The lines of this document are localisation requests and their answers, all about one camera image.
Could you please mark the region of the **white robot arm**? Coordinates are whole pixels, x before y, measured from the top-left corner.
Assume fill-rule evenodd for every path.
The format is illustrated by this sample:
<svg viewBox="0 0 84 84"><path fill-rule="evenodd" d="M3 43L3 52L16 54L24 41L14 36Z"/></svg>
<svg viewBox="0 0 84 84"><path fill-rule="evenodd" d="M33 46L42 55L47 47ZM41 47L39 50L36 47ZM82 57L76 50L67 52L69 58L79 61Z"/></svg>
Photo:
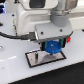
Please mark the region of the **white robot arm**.
<svg viewBox="0 0 84 84"><path fill-rule="evenodd" d="M78 0L20 0L16 12L17 35L29 34L30 39L46 48L50 40L67 38L72 32L69 13Z"/></svg>

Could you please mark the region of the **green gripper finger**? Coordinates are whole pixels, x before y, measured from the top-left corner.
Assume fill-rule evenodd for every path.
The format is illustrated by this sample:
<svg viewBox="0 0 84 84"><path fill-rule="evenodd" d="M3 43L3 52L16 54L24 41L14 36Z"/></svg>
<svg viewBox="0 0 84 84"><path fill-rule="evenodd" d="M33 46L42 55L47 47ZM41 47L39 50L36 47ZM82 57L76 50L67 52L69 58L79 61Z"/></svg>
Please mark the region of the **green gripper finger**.
<svg viewBox="0 0 84 84"><path fill-rule="evenodd" d="M43 42L41 45L41 50L45 51L46 46L47 46L47 42Z"/></svg>
<svg viewBox="0 0 84 84"><path fill-rule="evenodd" d="M59 39L59 43L62 47L64 47L64 39Z"/></svg>

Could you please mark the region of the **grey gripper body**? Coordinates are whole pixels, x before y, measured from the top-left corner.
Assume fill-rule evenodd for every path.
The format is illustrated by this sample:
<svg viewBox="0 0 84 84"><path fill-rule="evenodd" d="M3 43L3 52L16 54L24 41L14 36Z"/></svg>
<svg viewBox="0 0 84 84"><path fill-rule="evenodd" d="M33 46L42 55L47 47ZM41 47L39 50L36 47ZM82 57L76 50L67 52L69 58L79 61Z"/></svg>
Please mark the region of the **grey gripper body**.
<svg viewBox="0 0 84 84"><path fill-rule="evenodd" d="M71 23L63 27L55 26L53 23L38 24L35 27L36 40L38 43L49 40L62 39L72 33Z"/></svg>

